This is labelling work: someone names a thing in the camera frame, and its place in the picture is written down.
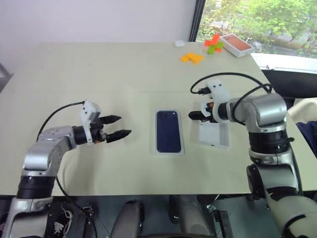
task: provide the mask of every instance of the smartphone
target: smartphone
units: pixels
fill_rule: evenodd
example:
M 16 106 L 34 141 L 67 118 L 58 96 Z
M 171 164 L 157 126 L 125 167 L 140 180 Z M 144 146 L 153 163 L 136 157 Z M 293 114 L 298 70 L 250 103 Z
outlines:
M 180 118 L 177 111 L 156 112 L 156 150 L 183 154 Z

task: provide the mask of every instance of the white plastic bracket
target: white plastic bracket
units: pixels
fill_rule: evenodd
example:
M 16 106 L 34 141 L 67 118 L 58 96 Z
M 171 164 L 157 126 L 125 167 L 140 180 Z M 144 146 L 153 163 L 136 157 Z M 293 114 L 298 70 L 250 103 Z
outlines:
M 223 120 L 218 114 L 218 108 L 221 103 L 226 103 L 230 100 L 229 91 L 223 86 L 223 83 L 218 79 L 210 79 L 207 81 L 207 87 L 210 89 L 210 97 L 213 99 L 212 116 L 218 123 L 227 123 L 228 120 Z
M 80 113 L 80 119 L 85 131 L 87 144 L 92 145 L 93 139 L 90 133 L 90 124 L 94 123 L 101 113 L 99 106 L 93 102 L 85 101 L 83 110 Z

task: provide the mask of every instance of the table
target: table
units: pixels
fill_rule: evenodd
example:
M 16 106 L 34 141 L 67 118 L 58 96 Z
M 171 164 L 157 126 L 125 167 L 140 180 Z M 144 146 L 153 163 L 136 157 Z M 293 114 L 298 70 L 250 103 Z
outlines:
M 188 52 L 204 54 L 205 59 L 197 65 L 181 62 Z M 106 132 L 132 133 L 114 143 L 82 145 L 65 154 L 58 176 L 70 195 L 249 193 L 246 129 L 230 123 L 230 147 L 209 147 L 195 141 L 198 122 L 187 116 L 206 100 L 190 94 L 190 86 L 216 72 L 242 72 L 267 82 L 251 56 L 238 59 L 226 50 L 209 56 L 202 43 L 182 48 L 172 43 L 39 45 L 0 94 L 0 194 L 16 193 L 24 156 L 47 116 L 84 99 L 98 103 L 101 116 L 122 116 L 107 125 Z M 219 79 L 231 97 L 256 86 L 237 76 Z M 184 155 L 154 153 L 158 109 L 179 110 Z M 80 110 L 75 106 L 59 112 L 47 128 L 80 125 Z M 303 189 L 317 189 L 316 159 L 289 117 L 287 130 L 295 138 Z M 53 195 L 61 195 L 57 186 Z

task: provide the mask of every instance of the yellow building block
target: yellow building block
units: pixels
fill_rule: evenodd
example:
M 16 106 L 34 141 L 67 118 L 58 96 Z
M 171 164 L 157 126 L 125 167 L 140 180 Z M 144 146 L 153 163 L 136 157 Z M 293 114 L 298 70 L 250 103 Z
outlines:
M 182 62 L 187 62 L 189 60 L 188 56 L 187 55 L 184 55 L 180 58 L 180 61 Z
M 204 56 L 202 55 L 194 55 L 193 57 L 189 58 L 191 62 L 193 62 L 193 64 L 197 64 L 200 61 L 202 61 L 204 59 Z
M 190 60 L 193 64 L 197 64 L 204 59 L 203 55 L 197 55 L 193 52 L 190 52 L 180 58 L 182 62 L 187 62 Z

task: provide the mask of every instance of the window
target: window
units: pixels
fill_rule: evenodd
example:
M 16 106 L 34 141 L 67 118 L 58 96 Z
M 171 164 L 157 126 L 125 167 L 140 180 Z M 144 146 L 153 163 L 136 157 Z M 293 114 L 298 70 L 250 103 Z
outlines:
M 206 0 L 196 41 L 215 33 L 234 33 L 256 53 L 317 59 L 317 1 Z

